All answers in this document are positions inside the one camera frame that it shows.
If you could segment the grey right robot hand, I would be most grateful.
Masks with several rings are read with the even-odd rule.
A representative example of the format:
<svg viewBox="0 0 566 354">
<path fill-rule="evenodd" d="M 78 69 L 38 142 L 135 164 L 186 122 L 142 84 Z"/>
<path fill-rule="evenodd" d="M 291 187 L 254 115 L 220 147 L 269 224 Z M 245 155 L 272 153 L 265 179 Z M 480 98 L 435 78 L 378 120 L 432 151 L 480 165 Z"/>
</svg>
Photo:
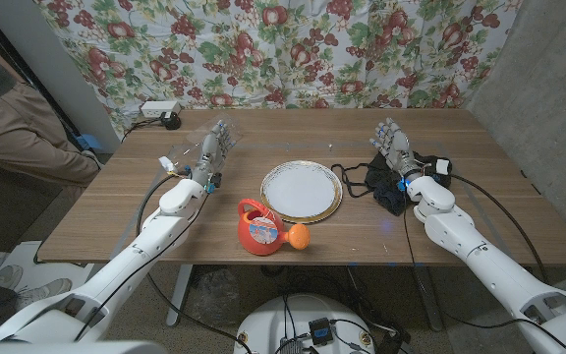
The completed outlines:
<svg viewBox="0 0 566 354">
<path fill-rule="evenodd" d="M 385 158 L 390 169 L 397 172 L 407 184 L 422 176 L 409 139 L 395 121 L 387 118 L 374 130 L 375 137 L 369 141 Z"/>
</svg>

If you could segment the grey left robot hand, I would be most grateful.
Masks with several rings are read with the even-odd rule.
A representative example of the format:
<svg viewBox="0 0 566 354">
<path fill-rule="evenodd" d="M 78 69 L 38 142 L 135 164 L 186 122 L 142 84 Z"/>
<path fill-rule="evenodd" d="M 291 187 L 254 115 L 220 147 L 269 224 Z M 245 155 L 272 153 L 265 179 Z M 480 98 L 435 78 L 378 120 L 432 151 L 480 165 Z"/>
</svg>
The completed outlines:
<svg viewBox="0 0 566 354">
<path fill-rule="evenodd" d="M 222 170 L 227 154 L 236 142 L 227 122 L 219 120 L 201 142 L 200 156 L 192 168 L 191 179 L 206 187 L 211 178 Z"/>
</svg>

